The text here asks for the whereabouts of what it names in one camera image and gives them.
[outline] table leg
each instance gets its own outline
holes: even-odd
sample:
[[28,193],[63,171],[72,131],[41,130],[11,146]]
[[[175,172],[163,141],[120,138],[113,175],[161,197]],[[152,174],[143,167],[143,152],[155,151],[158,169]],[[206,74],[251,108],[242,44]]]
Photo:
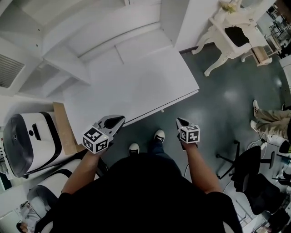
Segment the table leg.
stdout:
[[210,66],[204,73],[204,75],[206,77],[208,77],[210,75],[210,72],[213,71],[214,69],[220,67],[221,65],[223,65],[227,60],[228,60],[228,55],[226,54],[221,54],[220,58],[217,60],[217,62],[215,62],[212,66]]
[[207,42],[211,37],[212,37],[212,30],[209,29],[209,31],[206,32],[206,33],[201,37],[201,39],[198,41],[198,43],[197,43],[198,48],[195,49],[195,50],[192,50],[192,51],[191,51],[192,54],[194,55],[194,54],[199,53],[199,52],[203,49],[203,47],[204,47],[204,45],[206,44],[206,42]]
[[241,57],[241,62],[245,62],[246,61],[246,58],[251,56],[251,53],[250,52],[247,52],[245,53],[242,57]]

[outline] shoe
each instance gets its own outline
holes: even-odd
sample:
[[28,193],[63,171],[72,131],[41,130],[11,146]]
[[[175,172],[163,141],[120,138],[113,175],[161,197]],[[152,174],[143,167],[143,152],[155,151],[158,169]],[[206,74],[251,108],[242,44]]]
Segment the shoe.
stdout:
[[133,143],[128,149],[129,156],[138,155],[140,153],[140,147],[138,144]]
[[258,105],[258,101],[256,101],[256,100],[253,101],[253,107],[254,107],[254,116],[256,117],[256,114],[257,114],[258,110],[260,109],[259,105]]
[[161,142],[164,142],[164,139],[165,139],[165,132],[162,131],[161,129],[158,130],[158,131],[155,133],[154,141],[159,140],[159,141],[161,141]]
[[258,132],[257,129],[256,129],[256,122],[253,121],[253,120],[251,121],[251,128],[252,128],[254,131]]

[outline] air vent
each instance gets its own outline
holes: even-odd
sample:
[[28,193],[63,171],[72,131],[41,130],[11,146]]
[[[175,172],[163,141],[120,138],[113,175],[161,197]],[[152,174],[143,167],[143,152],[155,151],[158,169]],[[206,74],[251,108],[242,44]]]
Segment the air vent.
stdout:
[[24,64],[0,54],[0,86],[9,88]]

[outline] fiducial marker cube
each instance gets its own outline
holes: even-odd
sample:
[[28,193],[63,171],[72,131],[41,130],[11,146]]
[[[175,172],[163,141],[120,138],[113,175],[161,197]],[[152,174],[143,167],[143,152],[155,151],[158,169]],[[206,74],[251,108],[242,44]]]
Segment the fiducial marker cube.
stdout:
[[83,134],[83,146],[93,154],[99,153],[109,147],[109,137],[94,126],[90,126]]
[[200,141],[200,128],[198,125],[184,126],[179,129],[180,139],[185,143]]

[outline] gray floor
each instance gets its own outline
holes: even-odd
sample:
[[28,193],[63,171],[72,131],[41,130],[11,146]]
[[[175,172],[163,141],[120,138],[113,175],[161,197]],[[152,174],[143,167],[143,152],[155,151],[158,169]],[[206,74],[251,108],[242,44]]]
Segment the gray floor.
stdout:
[[[158,112],[123,128],[115,138],[115,145],[104,155],[109,166],[126,157],[128,146],[133,142],[140,145],[142,152],[146,152],[148,141],[161,128],[166,133],[165,152],[184,174],[187,157],[176,138],[175,125],[175,119],[183,117],[199,125],[199,150],[211,168],[222,173],[229,164],[223,166],[223,161],[215,157],[217,153],[233,159],[236,151],[233,140],[241,142],[243,152],[250,142],[259,139],[250,127],[250,120],[254,119],[253,100],[257,99],[260,107],[266,110],[279,110],[286,100],[287,104],[291,103],[286,77],[276,56],[270,65],[260,67],[256,66],[252,57],[247,58],[245,63],[240,59],[228,60],[209,77],[204,76],[204,71],[220,56],[214,45],[206,46],[197,55],[187,53],[182,56],[200,87],[199,93],[166,108],[164,113]],[[269,146],[266,158],[272,149]],[[272,176],[267,165],[262,165],[262,169]],[[229,177],[223,179],[222,187],[229,181]]]

